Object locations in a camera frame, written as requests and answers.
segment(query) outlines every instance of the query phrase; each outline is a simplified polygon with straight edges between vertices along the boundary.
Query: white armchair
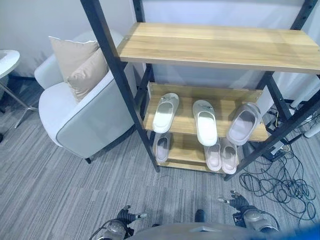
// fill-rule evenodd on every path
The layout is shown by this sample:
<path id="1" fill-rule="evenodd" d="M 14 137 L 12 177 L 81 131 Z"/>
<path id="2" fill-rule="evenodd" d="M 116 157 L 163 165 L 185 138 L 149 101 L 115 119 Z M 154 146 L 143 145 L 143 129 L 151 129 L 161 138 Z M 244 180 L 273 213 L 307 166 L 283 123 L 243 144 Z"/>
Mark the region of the white armchair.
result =
<path id="1" fill-rule="evenodd" d="M 116 46 L 123 37 L 111 31 Z M 96 40 L 92 31 L 74 41 Z M 124 70 L 131 91 L 137 93 L 133 67 Z M 46 59 L 34 72 L 44 88 L 39 100 L 41 122 L 52 141 L 91 162 L 90 156 L 123 135 L 134 124 L 119 88 L 109 70 L 106 76 L 80 102 L 63 81 L 56 57 Z"/>

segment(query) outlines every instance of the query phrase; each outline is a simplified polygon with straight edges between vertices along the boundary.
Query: white wall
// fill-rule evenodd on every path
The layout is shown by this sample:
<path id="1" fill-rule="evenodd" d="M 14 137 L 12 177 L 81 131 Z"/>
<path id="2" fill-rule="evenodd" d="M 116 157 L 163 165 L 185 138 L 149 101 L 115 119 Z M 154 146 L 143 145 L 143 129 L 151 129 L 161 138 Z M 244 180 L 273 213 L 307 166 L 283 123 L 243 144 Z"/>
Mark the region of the white wall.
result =
<path id="1" fill-rule="evenodd" d="M 110 28 L 125 35 L 136 21 L 131 0 L 100 0 Z M 71 40 L 91 30 L 80 0 L 0 0 L 0 49 L 18 50 L 14 74 L 32 77 L 52 48 L 48 36 Z"/>
<path id="2" fill-rule="evenodd" d="M 289 29 L 303 0 L 143 0 L 146 22 Z M 320 44 L 320 2 L 303 30 Z M 155 65 L 159 83 L 254 89 L 263 72 Z M 316 81 L 308 74 L 277 73 L 274 76 L 285 98 L 294 99 L 306 83 Z M 258 104 L 263 112 L 272 105 L 268 91 Z"/>

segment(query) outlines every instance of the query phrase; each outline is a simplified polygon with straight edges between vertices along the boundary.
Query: gray slipper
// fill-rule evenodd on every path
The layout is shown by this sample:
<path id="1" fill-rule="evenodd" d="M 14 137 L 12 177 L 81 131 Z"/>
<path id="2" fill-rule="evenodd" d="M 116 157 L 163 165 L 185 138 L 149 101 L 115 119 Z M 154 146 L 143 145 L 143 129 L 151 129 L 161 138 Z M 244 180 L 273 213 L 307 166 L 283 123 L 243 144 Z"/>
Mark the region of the gray slipper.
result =
<path id="1" fill-rule="evenodd" d="M 164 163 L 168 159 L 170 140 L 172 133 L 156 133 L 153 141 L 153 152 L 158 163 Z"/>
<path id="2" fill-rule="evenodd" d="M 258 105 L 252 102 L 242 104 L 236 111 L 226 138 L 235 145 L 245 144 L 254 129 L 261 121 L 261 113 Z"/>
<path id="3" fill-rule="evenodd" d="M 219 139 L 213 146 L 203 146 L 205 162 L 211 171 L 219 171 L 221 169 L 221 153 Z"/>
<path id="4" fill-rule="evenodd" d="M 226 138 L 220 140 L 221 144 L 221 167 L 226 174 L 234 174 L 237 170 L 237 146 Z"/>

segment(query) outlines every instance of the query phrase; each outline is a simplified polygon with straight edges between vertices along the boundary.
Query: slide sandal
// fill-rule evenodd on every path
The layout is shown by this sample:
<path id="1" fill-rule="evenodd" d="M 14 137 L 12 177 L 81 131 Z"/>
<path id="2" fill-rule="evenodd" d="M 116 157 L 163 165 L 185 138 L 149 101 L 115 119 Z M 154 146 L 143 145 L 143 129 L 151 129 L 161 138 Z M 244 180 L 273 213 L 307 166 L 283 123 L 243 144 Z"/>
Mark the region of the slide sandal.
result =
<path id="1" fill-rule="evenodd" d="M 234 174 L 237 170 L 237 146 L 223 138 L 221 143 L 221 165 L 226 174 Z"/>
<path id="2" fill-rule="evenodd" d="M 196 125 L 196 135 L 203 146 L 213 146 L 218 139 L 214 108 L 204 100 L 198 100 L 192 107 Z"/>
<path id="3" fill-rule="evenodd" d="M 178 106 L 179 96 L 177 94 L 167 93 L 161 97 L 152 123 L 156 133 L 164 134 L 169 131 Z"/>
<path id="4" fill-rule="evenodd" d="M 158 163 L 164 163 L 168 159 L 170 140 L 172 133 L 156 133 L 153 142 L 153 152 Z"/>
<path id="5" fill-rule="evenodd" d="M 206 165 L 211 171 L 219 171 L 221 169 L 221 153 L 220 143 L 213 146 L 203 146 Z"/>
<path id="6" fill-rule="evenodd" d="M 260 121 L 261 113 L 258 105 L 252 102 L 244 103 L 236 111 L 226 138 L 231 143 L 241 146 L 248 141 Z"/>

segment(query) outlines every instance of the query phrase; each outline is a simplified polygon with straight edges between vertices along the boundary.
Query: wooden board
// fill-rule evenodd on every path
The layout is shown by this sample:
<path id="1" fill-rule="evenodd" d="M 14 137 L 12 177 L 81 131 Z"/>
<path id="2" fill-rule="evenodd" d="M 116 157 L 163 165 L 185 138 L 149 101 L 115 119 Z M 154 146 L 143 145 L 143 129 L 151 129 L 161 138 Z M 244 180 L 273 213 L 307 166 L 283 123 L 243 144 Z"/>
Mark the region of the wooden board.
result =
<path id="1" fill-rule="evenodd" d="M 183 89 L 187 89 L 187 86 L 179 86 L 181 88 L 179 91 L 183 92 Z M 231 92 L 236 92 L 238 90 L 230 89 Z M 152 95 L 150 97 L 150 101 L 147 107 L 146 115 L 144 118 L 144 127 L 147 130 L 153 130 L 152 123 L 154 121 L 154 116 L 158 107 L 158 102 L 160 100 L 160 95 Z M 220 100 L 218 98 L 212 97 L 212 99 L 207 98 L 193 98 L 193 97 L 180 97 L 179 107 L 175 113 L 170 132 L 172 133 L 180 133 L 180 134 L 187 134 L 187 135 L 196 135 L 196 123 L 194 119 L 194 115 L 192 112 L 192 106 L 196 100 L 202 99 L 206 100 L 214 108 L 215 111 L 215 119 L 216 119 L 216 128 L 219 137 L 226 137 L 227 130 L 232 123 L 234 114 L 236 109 L 242 104 L 241 101 L 234 101 L 234 100 Z M 252 135 L 250 136 L 250 141 L 256 142 L 263 142 L 268 138 L 268 133 L 266 131 L 265 125 L 260 123 L 257 128 L 253 131 Z"/>
<path id="2" fill-rule="evenodd" d="M 117 50 L 124 62 L 320 74 L 320 48 L 299 30 L 140 22 Z"/>
<path id="3" fill-rule="evenodd" d="M 181 86 L 173 84 L 157 84 L 149 82 L 148 89 L 151 95 L 163 96 L 167 93 L 175 93 L 180 98 L 193 99 L 212 99 L 212 100 L 231 100 L 238 102 L 255 103 L 262 90 L 249 89 L 231 89 L 231 88 L 214 88 L 214 87 L 197 87 L 197 86 Z"/>
<path id="4" fill-rule="evenodd" d="M 171 138 L 168 160 L 165 163 L 158 164 L 171 168 L 198 170 L 218 174 L 225 173 L 222 169 L 219 171 L 211 171 L 207 167 L 204 146 L 199 143 L 196 135 L 174 133 Z"/>

